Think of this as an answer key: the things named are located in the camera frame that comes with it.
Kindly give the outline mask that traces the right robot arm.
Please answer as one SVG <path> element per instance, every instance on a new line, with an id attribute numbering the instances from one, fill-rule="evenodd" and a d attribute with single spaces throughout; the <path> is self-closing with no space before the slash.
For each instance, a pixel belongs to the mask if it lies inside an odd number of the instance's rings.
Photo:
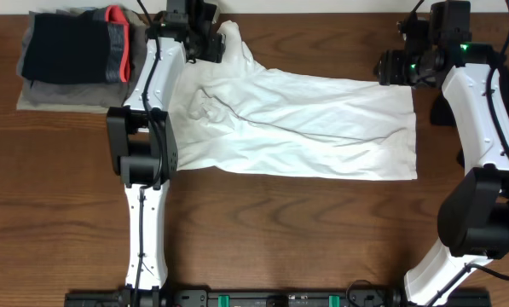
<path id="1" fill-rule="evenodd" d="M 465 175 L 442 203 L 430 251 L 390 290 L 389 306 L 488 306 L 485 291 L 464 291 L 474 272 L 509 253 L 509 117 L 501 94 L 504 50 L 476 43 L 471 5 L 443 1 L 427 19 L 415 11 L 397 25 L 402 49 L 374 69 L 382 85 L 438 88 L 459 133 Z"/>

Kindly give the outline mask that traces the white t-shirt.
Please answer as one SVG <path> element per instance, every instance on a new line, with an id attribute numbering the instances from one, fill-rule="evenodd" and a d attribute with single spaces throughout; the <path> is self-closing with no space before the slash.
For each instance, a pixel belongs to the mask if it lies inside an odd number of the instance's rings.
<path id="1" fill-rule="evenodd" d="M 417 177 L 408 87 L 321 78 L 258 63 L 233 21 L 219 63 L 185 67 L 170 116 L 182 170 L 408 181 Z"/>

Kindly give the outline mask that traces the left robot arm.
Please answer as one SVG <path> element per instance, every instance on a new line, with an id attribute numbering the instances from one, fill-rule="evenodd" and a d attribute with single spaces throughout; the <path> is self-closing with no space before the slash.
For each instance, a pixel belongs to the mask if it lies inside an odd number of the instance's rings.
<path id="1" fill-rule="evenodd" d="M 113 170 L 129 206 L 130 263 L 124 288 L 96 306 L 166 303 L 165 198 L 178 164 L 169 106 L 187 63 L 221 61 L 225 37 L 212 29 L 218 16 L 216 3 L 169 1 L 148 20 L 146 58 L 132 95 L 107 111 Z"/>

